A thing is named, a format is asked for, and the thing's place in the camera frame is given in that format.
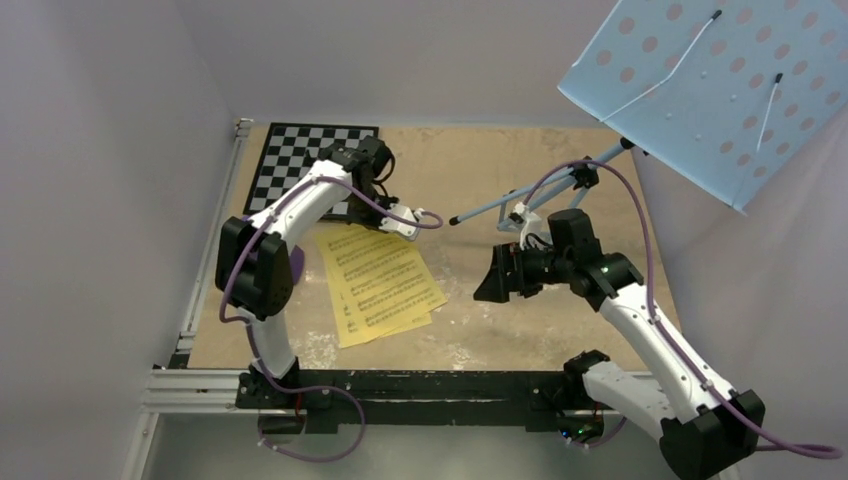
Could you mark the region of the yellow sheet music page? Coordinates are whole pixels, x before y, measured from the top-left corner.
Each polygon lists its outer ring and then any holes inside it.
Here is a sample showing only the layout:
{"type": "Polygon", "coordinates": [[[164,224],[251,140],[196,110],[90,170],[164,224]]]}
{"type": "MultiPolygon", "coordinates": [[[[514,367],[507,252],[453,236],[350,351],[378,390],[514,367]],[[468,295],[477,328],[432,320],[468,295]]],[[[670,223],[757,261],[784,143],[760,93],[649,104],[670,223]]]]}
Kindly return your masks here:
{"type": "Polygon", "coordinates": [[[335,227],[315,242],[325,268],[342,281],[346,300],[366,314],[420,316],[447,302],[417,247],[397,235],[335,227]]]}
{"type": "Polygon", "coordinates": [[[342,281],[334,269],[326,267],[325,271],[341,348],[365,344],[378,338],[397,335],[432,323],[430,313],[420,316],[414,316],[410,313],[366,314],[346,300],[342,281]]]}

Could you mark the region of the purple metronome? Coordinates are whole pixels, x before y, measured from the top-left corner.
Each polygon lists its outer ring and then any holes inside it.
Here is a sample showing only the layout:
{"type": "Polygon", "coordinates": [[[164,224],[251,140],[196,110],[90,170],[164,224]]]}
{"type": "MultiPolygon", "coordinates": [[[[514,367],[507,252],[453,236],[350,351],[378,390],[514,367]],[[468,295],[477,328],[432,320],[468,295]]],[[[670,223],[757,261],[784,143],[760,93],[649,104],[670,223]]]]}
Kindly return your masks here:
{"type": "Polygon", "coordinates": [[[292,284],[297,285],[305,269],[305,252],[302,248],[295,245],[289,254],[289,263],[291,269],[292,284]]]}

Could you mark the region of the light blue music stand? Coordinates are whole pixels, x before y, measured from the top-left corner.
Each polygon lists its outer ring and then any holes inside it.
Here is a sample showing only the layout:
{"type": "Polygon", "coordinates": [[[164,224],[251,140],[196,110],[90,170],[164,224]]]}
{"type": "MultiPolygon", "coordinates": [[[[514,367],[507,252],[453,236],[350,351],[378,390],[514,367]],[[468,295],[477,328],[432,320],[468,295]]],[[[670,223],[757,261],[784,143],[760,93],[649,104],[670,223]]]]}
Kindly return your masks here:
{"type": "Polygon", "coordinates": [[[635,151],[748,215],[775,176],[847,118],[847,15],[837,1],[619,1],[558,91],[616,142],[560,160],[450,225],[512,202],[515,227],[635,151]]]}

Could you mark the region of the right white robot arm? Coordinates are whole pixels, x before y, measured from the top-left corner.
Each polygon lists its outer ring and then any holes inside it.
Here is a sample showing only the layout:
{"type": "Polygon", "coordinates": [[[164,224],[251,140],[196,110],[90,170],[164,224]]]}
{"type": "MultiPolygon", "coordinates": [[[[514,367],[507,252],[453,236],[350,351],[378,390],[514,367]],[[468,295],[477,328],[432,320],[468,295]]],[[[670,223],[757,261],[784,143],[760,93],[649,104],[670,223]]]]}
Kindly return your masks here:
{"type": "Polygon", "coordinates": [[[550,240],[533,244],[535,232],[496,245],[473,297],[506,303],[529,298],[545,285],[566,285],[631,345],[649,369],[648,383],[624,371],[598,350],[563,366],[562,386],[547,394],[552,407],[565,399],[611,407],[656,441],[679,479],[728,479],[757,447],[755,428],[765,405],[752,390],[741,392],[695,352],[648,292],[635,265],[621,253],[605,253],[581,209],[547,218],[550,240]]]}

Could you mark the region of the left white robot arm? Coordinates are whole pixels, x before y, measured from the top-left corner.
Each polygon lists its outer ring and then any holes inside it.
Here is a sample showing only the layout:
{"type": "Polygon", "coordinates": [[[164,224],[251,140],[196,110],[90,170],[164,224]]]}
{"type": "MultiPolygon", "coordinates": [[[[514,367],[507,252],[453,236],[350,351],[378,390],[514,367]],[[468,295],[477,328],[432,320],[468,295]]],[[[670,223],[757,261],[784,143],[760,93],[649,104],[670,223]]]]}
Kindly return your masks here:
{"type": "Polygon", "coordinates": [[[282,317],[295,286],[294,252],[303,235],[336,204],[347,203],[344,222],[407,239],[418,233],[417,216],[377,186],[395,155],[385,142],[367,136],[349,147],[334,142],[320,149],[307,173],[270,206],[231,217],[219,234],[215,286],[223,298],[221,322],[245,326],[253,359],[265,377],[259,395],[272,408],[297,399],[296,364],[282,317]]]}

